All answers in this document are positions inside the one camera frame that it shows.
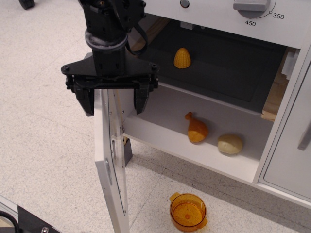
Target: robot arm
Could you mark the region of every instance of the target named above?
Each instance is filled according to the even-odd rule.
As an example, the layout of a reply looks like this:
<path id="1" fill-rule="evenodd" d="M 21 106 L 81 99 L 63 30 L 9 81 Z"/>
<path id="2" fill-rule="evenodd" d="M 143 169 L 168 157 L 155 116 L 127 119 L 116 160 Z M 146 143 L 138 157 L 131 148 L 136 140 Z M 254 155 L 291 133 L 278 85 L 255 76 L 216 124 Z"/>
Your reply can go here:
<path id="1" fill-rule="evenodd" d="M 156 64 L 135 58 L 147 48 L 147 36 L 138 22 L 145 18 L 146 3 L 141 0 L 79 0 L 86 18 L 86 43 L 92 48 L 84 60 L 64 65 L 67 89 L 76 94 L 87 116 L 94 115 L 94 89 L 134 90 L 137 114 L 144 111 L 149 92 L 157 88 Z M 136 28 L 146 40 L 137 52 L 130 50 L 127 38 Z"/>

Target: oven knob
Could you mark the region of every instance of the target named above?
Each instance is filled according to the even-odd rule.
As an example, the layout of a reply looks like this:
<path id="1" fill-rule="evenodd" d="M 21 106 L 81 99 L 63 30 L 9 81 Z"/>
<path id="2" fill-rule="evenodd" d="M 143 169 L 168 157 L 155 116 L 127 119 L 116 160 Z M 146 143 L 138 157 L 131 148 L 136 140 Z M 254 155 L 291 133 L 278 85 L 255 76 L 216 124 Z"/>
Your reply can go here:
<path id="1" fill-rule="evenodd" d="M 270 0 L 235 0 L 233 9 L 246 18 L 258 18 L 264 14 L 270 5 Z"/>
<path id="2" fill-rule="evenodd" d="M 183 8 L 188 8 L 189 7 L 189 1 L 188 0 L 180 0 L 180 5 Z"/>

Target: toy chicken drumstick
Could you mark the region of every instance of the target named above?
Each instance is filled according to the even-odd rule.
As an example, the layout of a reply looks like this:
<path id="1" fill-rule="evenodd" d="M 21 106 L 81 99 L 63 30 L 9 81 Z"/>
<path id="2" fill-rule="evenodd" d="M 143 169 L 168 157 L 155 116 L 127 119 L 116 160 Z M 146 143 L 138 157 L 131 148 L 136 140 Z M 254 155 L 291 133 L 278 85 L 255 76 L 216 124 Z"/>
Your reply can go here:
<path id="1" fill-rule="evenodd" d="M 200 142 L 208 135 L 208 128 L 202 121 L 192 117 L 192 112 L 185 115 L 185 119 L 189 120 L 188 138 L 190 142 Z"/>

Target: white shelf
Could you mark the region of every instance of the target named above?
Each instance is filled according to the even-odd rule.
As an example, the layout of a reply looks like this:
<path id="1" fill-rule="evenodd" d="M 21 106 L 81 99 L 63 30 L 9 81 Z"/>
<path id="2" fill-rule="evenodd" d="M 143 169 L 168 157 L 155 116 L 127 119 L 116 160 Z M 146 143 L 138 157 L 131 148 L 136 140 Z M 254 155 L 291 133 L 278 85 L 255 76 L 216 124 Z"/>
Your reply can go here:
<path id="1" fill-rule="evenodd" d="M 205 122 L 209 135 L 199 144 L 187 136 L 193 112 Z M 251 183 L 259 165 L 273 123 L 241 109 L 225 106 L 189 93 L 159 86 L 150 93 L 142 114 L 133 111 L 124 121 L 124 135 L 179 158 L 214 170 L 244 183 Z M 217 149 L 217 139 L 225 133 L 239 135 L 243 150 L 225 155 Z"/>

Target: cable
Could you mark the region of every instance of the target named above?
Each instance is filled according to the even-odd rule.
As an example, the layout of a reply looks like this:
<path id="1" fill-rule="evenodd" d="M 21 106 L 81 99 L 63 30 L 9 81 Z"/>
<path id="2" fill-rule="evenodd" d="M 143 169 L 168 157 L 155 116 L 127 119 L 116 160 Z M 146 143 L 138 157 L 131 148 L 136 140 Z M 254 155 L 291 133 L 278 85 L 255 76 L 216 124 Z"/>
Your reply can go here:
<path id="1" fill-rule="evenodd" d="M 134 28 L 136 29 L 136 31 L 141 35 L 141 37 L 144 39 L 144 41 L 146 41 L 144 47 L 138 51 L 132 51 L 131 50 L 131 47 L 130 47 L 130 44 L 128 43 L 128 41 L 126 42 L 125 46 L 126 46 L 126 49 L 133 55 L 135 56 L 139 56 L 139 55 L 142 55 L 148 48 L 148 36 L 146 34 L 146 32 L 140 27 L 139 24 L 136 24 L 134 26 Z"/>
<path id="2" fill-rule="evenodd" d="M 10 220 L 13 223 L 13 225 L 14 225 L 15 233 L 19 233 L 19 225 L 18 225 L 17 221 L 15 220 L 15 218 L 12 215 L 10 215 L 10 214 L 0 210 L 0 216 Z"/>

